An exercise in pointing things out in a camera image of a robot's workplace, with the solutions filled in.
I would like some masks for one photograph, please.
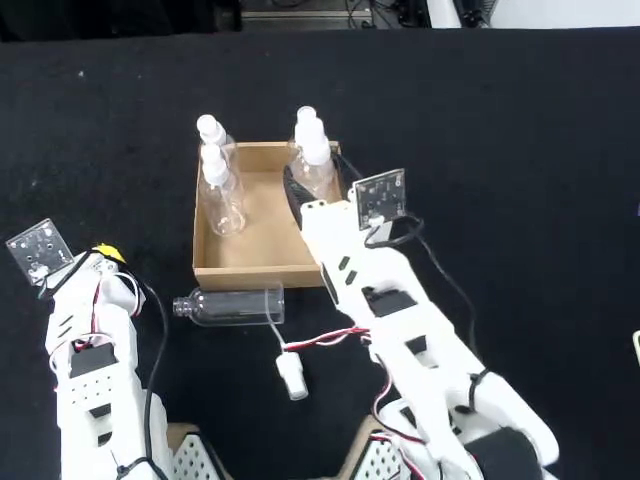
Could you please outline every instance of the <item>cardboard box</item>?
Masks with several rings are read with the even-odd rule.
[[[336,143],[332,148],[338,149]],[[289,162],[286,142],[239,143],[238,168],[245,190],[247,225],[220,237],[207,222],[196,188],[193,272],[203,290],[273,286],[321,286],[320,270],[300,236],[284,193],[282,172]],[[339,169],[329,201],[342,197]]]

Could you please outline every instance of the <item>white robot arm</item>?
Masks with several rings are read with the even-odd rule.
[[[382,409],[379,420],[387,427],[387,438],[419,471],[414,473],[435,480],[550,478],[542,467],[558,458],[553,433],[458,338],[407,258],[393,248],[371,248],[374,242],[385,244],[391,225],[370,216],[372,225],[359,227],[362,217],[354,188],[363,187],[354,184],[348,200],[328,203],[311,200],[295,183],[285,172],[292,212],[333,302],[358,331],[368,332],[371,358],[390,379],[386,391],[393,383],[401,395],[401,400]],[[401,413],[406,407],[413,424]],[[487,463],[501,461],[484,462],[485,451],[498,448],[488,447],[487,442],[519,443],[518,451],[528,450],[523,455],[533,463],[533,468],[522,466],[533,470],[531,476],[520,476],[517,467],[508,473],[511,477],[503,475],[501,466],[498,470],[503,472],[497,473]],[[502,454],[516,455],[509,453],[509,447],[500,448]]]
[[[77,271],[67,277],[74,267]],[[172,453],[165,410],[155,394],[148,406],[153,464],[139,460],[148,454],[147,392],[135,372],[138,352],[130,317],[142,308],[142,289],[131,275],[118,272],[116,262],[91,251],[47,284],[52,290],[60,286],[45,345],[58,381],[62,479],[167,478]]]

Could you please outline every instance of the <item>clear plastic bottle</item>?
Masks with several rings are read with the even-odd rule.
[[[317,199],[326,199],[335,174],[324,124],[312,107],[301,107],[291,144],[293,178]]]
[[[196,122],[200,134],[200,148],[203,145],[218,145],[226,154],[229,167],[238,175],[236,141],[227,133],[222,124],[213,115],[201,115]]]
[[[188,297],[174,298],[173,314],[201,327],[279,324],[284,322],[284,290],[282,285],[235,292],[196,288]]]
[[[218,145],[203,145],[200,156],[202,175],[198,191],[209,225],[218,235],[236,234],[245,226],[240,180]]]

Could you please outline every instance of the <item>circuit board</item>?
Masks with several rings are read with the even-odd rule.
[[[358,180],[353,186],[360,230],[371,227],[373,219],[381,217],[384,222],[390,222],[406,215],[403,168]]]
[[[69,247],[48,218],[9,240],[7,248],[31,285],[73,263]]]

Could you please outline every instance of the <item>black table surface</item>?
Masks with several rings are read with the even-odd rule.
[[[640,30],[397,31],[0,47],[0,237],[45,217],[74,251],[118,245],[167,299],[194,286],[195,120],[291,134],[314,105],[365,173],[404,166],[410,208],[478,310],[485,363],[554,430],[555,472],[636,465]],[[405,253],[460,335],[464,304]],[[45,305],[0,255],[1,478],[59,473]],[[346,325],[322,289],[287,292],[289,340]],[[136,323],[146,381],[160,338]],[[265,328],[172,321],[157,391],[237,479],[335,474],[383,376],[357,339],[303,354],[288,400]]]

